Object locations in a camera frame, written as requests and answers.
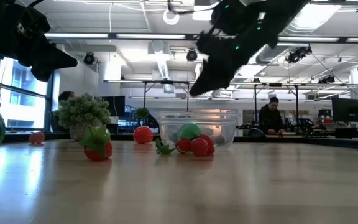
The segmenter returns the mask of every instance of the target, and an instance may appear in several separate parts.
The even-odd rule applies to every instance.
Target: dark hair
[[[59,97],[57,98],[58,101],[62,101],[62,100],[68,100],[69,97],[71,97],[71,95],[74,95],[73,91],[64,91],[63,93],[61,93],[59,95]]]
[[[275,96],[273,96],[273,97],[271,97],[271,99],[270,99],[270,102],[269,102],[269,103],[278,103],[278,102],[279,102],[278,98],[277,98],[277,97],[275,97]]]

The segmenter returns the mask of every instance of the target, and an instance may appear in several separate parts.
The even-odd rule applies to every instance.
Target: red tomato toy
[[[191,150],[191,141],[188,139],[181,139],[175,144],[175,146],[178,148],[180,153],[188,154]]]
[[[98,151],[89,151],[86,146],[84,146],[84,154],[92,161],[103,161],[108,159],[112,155],[112,142],[109,142],[104,146],[104,156],[102,156]]]
[[[29,137],[29,142],[31,144],[41,144],[44,140],[45,140],[45,135],[41,131],[32,133]]]
[[[208,143],[204,139],[194,139],[191,142],[191,150],[195,156],[205,156],[208,152]]]
[[[137,144],[145,144],[153,141],[153,132],[147,126],[141,126],[135,129],[134,139]]]
[[[198,138],[200,139],[204,139],[207,143],[208,143],[208,155],[214,154],[215,152],[215,147],[214,147],[214,141],[212,141],[212,139],[205,134],[200,135]]]

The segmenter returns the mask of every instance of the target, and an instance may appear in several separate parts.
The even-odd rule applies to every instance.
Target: window
[[[8,128],[44,128],[45,98],[1,89],[0,113]]]
[[[38,81],[31,73],[30,67],[25,67],[10,58],[1,60],[0,83],[41,95],[47,94],[46,82]]]

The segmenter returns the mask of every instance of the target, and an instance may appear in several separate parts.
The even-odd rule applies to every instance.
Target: clear plastic bowl
[[[157,121],[164,144],[175,145],[178,130],[184,124],[195,123],[201,134],[211,137],[217,148],[228,148],[233,143],[238,117],[235,113],[161,112]]]

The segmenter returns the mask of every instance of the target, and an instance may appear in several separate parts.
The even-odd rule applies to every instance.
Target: table surface
[[[358,223],[358,150],[234,144],[160,157],[113,142],[88,161],[72,140],[0,147],[0,223]]]

